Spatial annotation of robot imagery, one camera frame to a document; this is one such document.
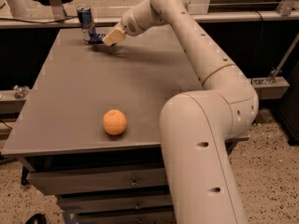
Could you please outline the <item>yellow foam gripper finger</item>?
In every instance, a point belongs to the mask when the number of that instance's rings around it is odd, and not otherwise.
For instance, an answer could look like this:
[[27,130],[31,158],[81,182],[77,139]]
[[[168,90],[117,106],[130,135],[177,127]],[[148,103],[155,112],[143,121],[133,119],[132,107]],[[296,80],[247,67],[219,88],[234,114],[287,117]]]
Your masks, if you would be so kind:
[[113,46],[122,42],[126,37],[126,32],[121,27],[114,27],[110,32],[108,32],[104,38],[103,42],[107,46]]

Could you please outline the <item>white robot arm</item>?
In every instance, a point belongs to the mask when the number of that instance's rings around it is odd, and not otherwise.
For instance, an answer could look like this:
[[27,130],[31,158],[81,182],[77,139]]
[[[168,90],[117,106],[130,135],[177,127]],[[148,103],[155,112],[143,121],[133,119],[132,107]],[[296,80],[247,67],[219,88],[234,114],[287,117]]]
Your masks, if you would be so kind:
[[238,66],[192,18],[185,0],[145,0],[106,35],[111,46],[169,23],[202,88],[169,99],[161,148],[177,224],[249,224],[225,143],[247,130],[258,95]]

